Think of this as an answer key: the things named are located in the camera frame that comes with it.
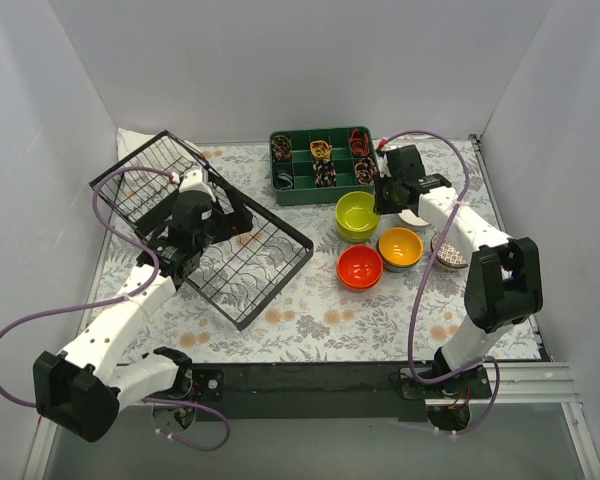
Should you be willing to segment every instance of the white panel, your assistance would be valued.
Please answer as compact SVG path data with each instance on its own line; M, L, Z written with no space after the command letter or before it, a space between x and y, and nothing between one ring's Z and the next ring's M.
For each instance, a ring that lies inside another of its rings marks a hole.
M114 121L481 133L551 0L50 0Z
M0 1L0 329L86 299L103 238L87 182L114 160L114 125L49 5ZM33 361L75 335L79 319L7 336L5 386L33 399ZM21 477L37 419L0 396L0 479Z
M556 0L484 136L509 233L540 248L549 351L600 454L600 0Z

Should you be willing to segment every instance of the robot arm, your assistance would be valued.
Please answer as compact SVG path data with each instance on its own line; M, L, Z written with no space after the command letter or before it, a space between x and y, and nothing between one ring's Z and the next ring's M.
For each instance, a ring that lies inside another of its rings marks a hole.
M439 174L427 176L414 146L388 151L387 164L391 176L376 182L378 213L409 208L443 230L456 204L450 182ZM513 325L542 308L538 249L532 240L511 238L464 205L447 239L470 259L464 294L467 316L436 352L434 376L484 357Z
M129 296L154 272L152 260L142 253L118 291L117 297L126 299L102 312L59 354L44 352L34 363L38 413L89 442L109 430L120 410L148 395L180 399L190 394L193 365L177 350L162 347L131 365L118 362L150 317L198 268L204 250L252 228L251 214L233 192L227 192L233 212L223 212L205 170L189 170L181 180L166 214L151 218L155 227L148 247L160 269L155 280Z

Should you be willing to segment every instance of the table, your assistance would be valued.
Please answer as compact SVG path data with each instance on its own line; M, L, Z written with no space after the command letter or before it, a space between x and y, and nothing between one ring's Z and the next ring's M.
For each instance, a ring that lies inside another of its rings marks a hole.
M139 137L122 131L119 138L119 154L124 157L128 144L137 144ZM463 181L460 164L446 145L433 139L410 143L420 150L428 172L439 172L460 188ZM496 224L493 204L471 142L456 140L454 144L470 168L466 202ZM315 244L314 256L243 332L192 288L183 286L142 328L122 361L138 361L143 353L160 346L181 350L195 363L405 360L411 306L431 253L433 228L419 232L426 247L425 255L408 273L386 272L373 289L351 292L339 283L335 270L338 256L349 246L338 236L335 205L278 206L271 187L267 144L208 146L200 150L234 186L311 238ZM383 231L400 224L397 215L383 217L368 243L375 244ZM115 225L129 232L119 219ZM97 283L98 300L117 292L138 254L117 238L111 239L105 249ZM466 275L467 269L434 269L416 325L416 359L432 359L436 349L460 325L465 315L462 294ZM540 358L530 323L516 326L503 336L492 354L500 359Z

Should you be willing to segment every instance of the patterned plate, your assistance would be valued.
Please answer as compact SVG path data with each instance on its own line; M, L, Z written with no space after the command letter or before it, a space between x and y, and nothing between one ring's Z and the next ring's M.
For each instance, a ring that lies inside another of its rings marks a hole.
M438 241L440 240L440 232L436 232L433 234L433 238L431 239L431 251L436 248L438 245ZM460 254L460 252L451 245L449 242L444 242L442 247L440 247L440 251L438 255L436 255L436 260L438 260L442 265L449 268L467 268L469 264L464 259L464 257Z

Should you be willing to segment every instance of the black wire rack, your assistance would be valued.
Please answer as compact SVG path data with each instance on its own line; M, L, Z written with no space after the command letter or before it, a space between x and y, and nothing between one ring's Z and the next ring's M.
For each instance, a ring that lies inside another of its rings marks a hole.
M237 197L253 215L253 228L209 246L199 268L185 281L238 330L244 330L309 261L313 255L309 238L231 186L199 151L168 131L152 138L89 185L95 188L106 175L122 167L153 167L183 174L196 164L207 170L223 212L234 211L232 204ZM147 243L169 215L177 193L177 185L162 175L126 172L122 178L107 182L100 197Z

